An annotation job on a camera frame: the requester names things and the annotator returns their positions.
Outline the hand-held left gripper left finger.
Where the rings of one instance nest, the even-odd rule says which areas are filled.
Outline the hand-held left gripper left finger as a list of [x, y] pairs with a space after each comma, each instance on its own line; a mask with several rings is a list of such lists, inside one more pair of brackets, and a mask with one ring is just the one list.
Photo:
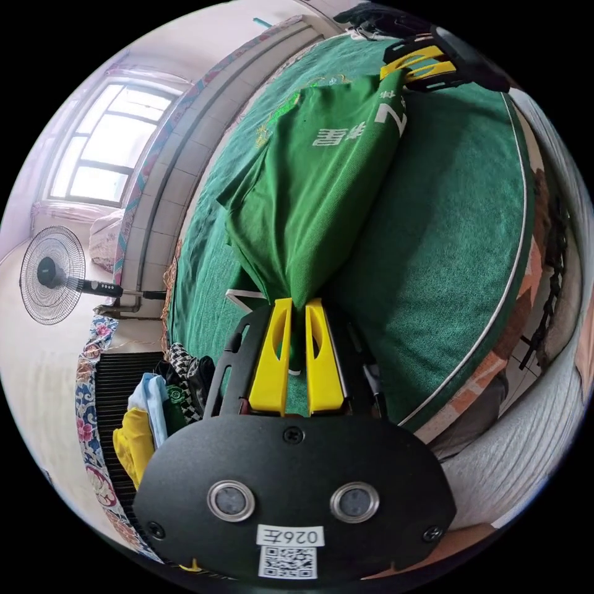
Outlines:
[[272, 308], [248, 398], [255, 413], [285, 415], [292, 309], [290, 298], [276, 300]]

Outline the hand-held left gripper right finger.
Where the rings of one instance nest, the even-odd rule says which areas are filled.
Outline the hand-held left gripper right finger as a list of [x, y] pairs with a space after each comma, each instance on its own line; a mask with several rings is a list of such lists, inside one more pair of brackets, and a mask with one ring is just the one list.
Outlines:
[[344, 395], [327, 316], [319, 298], [305, 309], [305, 350], [308, 415], [336, 413]]

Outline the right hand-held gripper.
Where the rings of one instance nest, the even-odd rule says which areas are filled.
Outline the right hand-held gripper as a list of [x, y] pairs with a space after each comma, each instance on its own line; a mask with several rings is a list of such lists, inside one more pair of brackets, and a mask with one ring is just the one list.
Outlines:
[[413, 92], [435, 92], [477, 84], [492, 92], [509, 92], [506, 73], [450, 31], [432, 25], [390, 45], [379, 78], [406, 71], [404, 86]]

